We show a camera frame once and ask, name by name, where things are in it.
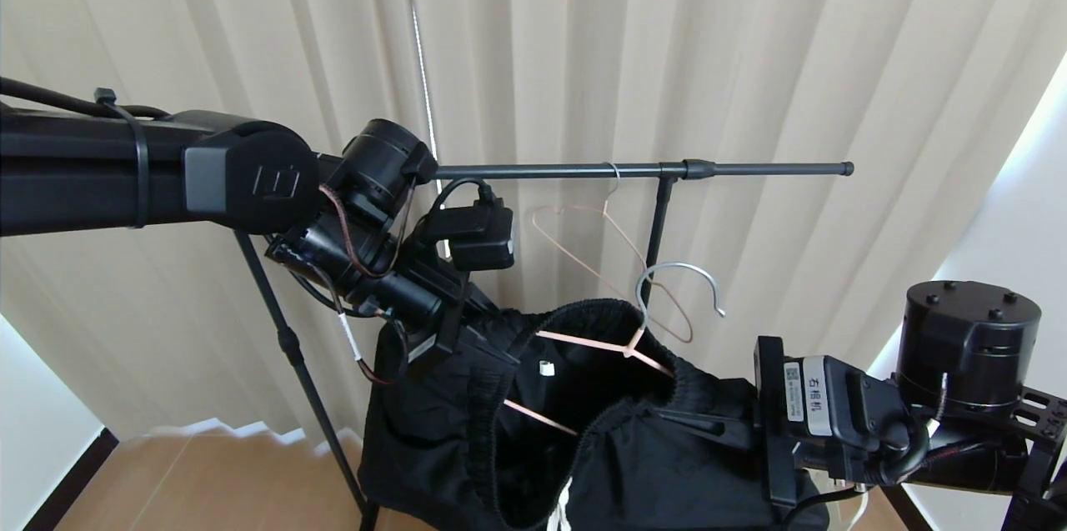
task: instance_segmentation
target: silver metal hook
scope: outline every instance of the silver metal hook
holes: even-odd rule
[[[648,277],[652,273],[663,269],[689,269],[700,273],[700,276],[704,277],[708,285],[712,285],[712,306],[715,307],[719,316],[726,318],[727,311],[719,307],[719,285],[716,284],[715,277],[707,270],[701,269],[697,264],[689,264],[688,261],[660,261],[659,264],[652,264],[650,268],[644,269],[644,273],[641,273],[640,277],[637,277],[637,284],[634,285],[634,296],[637,299],[637,307],[641,309],[640,328],[647,328],[649,323],[649,304],[644,304],[644,300],[641,299],[641,285],[644,285],[644,280],[648,280]]]
[[[604,163],[606,163],[607,166],[610,166],[611,170],[615,171],[615,187],[611,187],[611,190],[610,192],[607,193],[607,196],[604,196],[604,205],[605,207],[607,207],[607,200],[611,199],[611,193],[616,193],[617,190],[619,189],[619,186],[622,184],[622,174],[619,173],[619,167],[615,166],[614,162],[604,162]]]

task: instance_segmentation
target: horizontal rod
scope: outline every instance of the horizontal rod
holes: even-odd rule
[[[853,174],[853,162],[828,163],[716,163],[707,160],[682,162],[643,162],[608,165],[600,163],[573,163],[573,165],[473,165],[440,166],[434,178],[610,178],[618,167],[625,178],[692,178],[721,177],[721,175],[767,174]]]

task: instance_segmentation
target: rack leg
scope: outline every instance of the rack leg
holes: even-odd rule
[[[659,258],[659,242],[663,242],[664,239],[667,207],[670,205],[670,193],[674,189],[675,181],[678,178],[674,177],[659,178],[659,187],[656,189],[656,209],[652,215],[652,231],[649,234],[649,250],[644,253],[644,266],[655,264]],[[644,300],[644,304],[649,303],[649,294],[652,292],[651,281],[652,275],[649,275],[649,279],[644,280],[644,285],[641,285],[641,300]]]
[[[307,402],[315,413],[316,420],[318,420],[322,433],[327,437],[327,444],[330,445],[330,451],[333,452],[334,458],[337,461],[337,467],[340,468],[340,472],[345,477],[345,483],[348,484],[348,488],[352,493],[352,498],[355,499],[355,504],[360,508],[360,513],[363,514],[364,524],[360,526],[360,529],[361,531],[364,529],[372,530],[373,522],[370,524],[370,527],[365,527],[364,525],[367,518],[369,518],[368,515],[371,510],[373,511],[373,518],[378,517],[378,504],[373,504],[370,508],[367,504],[366,498],[363,497],[363,492],[360,490],[360,485],[355,482],[352,467],[348,464],[348,458],[345,457],[345,452],[341,450],[337,434],[334,433],[327,408],[322,404],[322,399],[315,387],[312,374],[307,371],[307,365],[304,364],[304,355],[300,350],[300,338],[297,337],[297,333],[293,333],[293,329],[285,322],[285,316],[282,315],[282,307],[277,304],[277,296],[274,296],[274,291],[270,287],[270,280],[267,280],[267,273],[264,272],[262,264],[259,262],[259,255],[256,254],[255,246],[252,245],[252,239],[248,235],[242,234],[242,231],[234,231],[234,235],[237,236],[237,243],[241,246],[244,260],[248,261],[252,277],[256,280],[256,287],[259,288],[259,294],[262,295],[264,303],[267,304],[267,310],[270,310],[271,319],[274,321],[274,327],[277,329],[277,344],[282,349],[282,352],[285,353],[285,356],[288,357],[289,365],[292,365],[292,370],[297,372],[297,379],[300,380],[300,387],[304,390],[304,396],[307,397]]]

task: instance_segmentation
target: black baseboard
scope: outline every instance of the black baseboard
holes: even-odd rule
[[[103,461],[108,460],[111,451],[118,446],[118,439],[107,429],[100,432],[100,436],[85,449],[78,462],[70,467],[63,481],[55,486],[45,503],[41,504],[37,513],[33,515],[30,522],[26,525],[23,531],[51,531],[67,513],[74,501],[85,489],[89,482],[100,470]]]
[[[901,517],[904,527],[908,528],[908,531],[934,531],[934,528],[926,521],[923,513],[919,512],[919,506],[911,500],[911,496],[904,490],[903,486],[882,487],[881,490],[893,510],[896,511],[896,515]]]

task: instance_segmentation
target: curtain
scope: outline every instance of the curtain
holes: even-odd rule
[[[698,367],[752,375],[759,334],[867,365],[974,214],[1065,49],[1067,0],[2,0],[4,76],[171,112],[280,122],[339,151],[368,118],[443,163],[856,162],[849,178],[713,178],[674,189],[659,273]],[[415,19],[418,36],[416,42]],[[431,116],[427,116],[427,106]],[[614,295],[536,234],[541,205],[599,208],[610,181],[495,181],[513,269],[477,280],[534,311]],[[433,190],[420,190],[416,210]],[[457,192],[450,205],[468,200]],[[644,246],[655,181],[609,212]],[[618,288],[640,268],[588,212],[539,224]],[[219,417],[314,418],[232,235],[209,224],[4,239],[0,310],[120,436]],[[369,392],[329,310],[270,262],[337,425]],[[654,289],[652,311],[686,333]],[[364,353],[377,325],[354,323]]]

